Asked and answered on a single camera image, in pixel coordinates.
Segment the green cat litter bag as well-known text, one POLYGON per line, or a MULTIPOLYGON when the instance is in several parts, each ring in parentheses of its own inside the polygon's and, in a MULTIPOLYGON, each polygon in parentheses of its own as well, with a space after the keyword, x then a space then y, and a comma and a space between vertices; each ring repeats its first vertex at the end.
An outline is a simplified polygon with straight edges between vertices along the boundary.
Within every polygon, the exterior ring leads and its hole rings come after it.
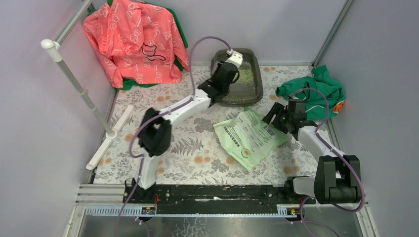
POLYGON ((266 158, 272 149, 289 141, 286 134, 262 119, 257 112, 245 110, 213 126, 222 148, 247 171, 266 158))

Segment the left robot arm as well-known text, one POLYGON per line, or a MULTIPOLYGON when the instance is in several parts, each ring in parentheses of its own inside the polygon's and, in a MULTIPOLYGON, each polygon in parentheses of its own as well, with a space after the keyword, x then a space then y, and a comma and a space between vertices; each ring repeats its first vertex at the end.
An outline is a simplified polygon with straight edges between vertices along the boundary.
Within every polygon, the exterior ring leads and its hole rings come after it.
POLYGON ((212 76, 201 83, 192 95, 161 110, 149 108, 138 129, 138 144, 141 147, 140 171, 134 196, 142 203, 153 198, 152 186, 156 181, 158 157, 164 154, 171 141, 171 131, 184 120, 220 102, 228 93, 230 84, 240 74, 242 57, 228 58, 217 65, 212 76))

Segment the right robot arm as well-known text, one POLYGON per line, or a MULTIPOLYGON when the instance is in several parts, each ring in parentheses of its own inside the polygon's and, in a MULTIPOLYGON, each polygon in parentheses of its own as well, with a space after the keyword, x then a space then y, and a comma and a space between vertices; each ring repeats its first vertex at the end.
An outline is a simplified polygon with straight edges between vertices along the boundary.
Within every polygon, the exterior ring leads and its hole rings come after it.
POLYGON ((317 162, 315 177, 296 176, 286 180, 283 196, 287 202, 296 203, 306 196, 334 206, 364 203, 359 159, 340 151, 320 135, 316 122, 307 119, 303 100, 292 99, 286 106, 276 102, 262 120, 292 135, 317 162))

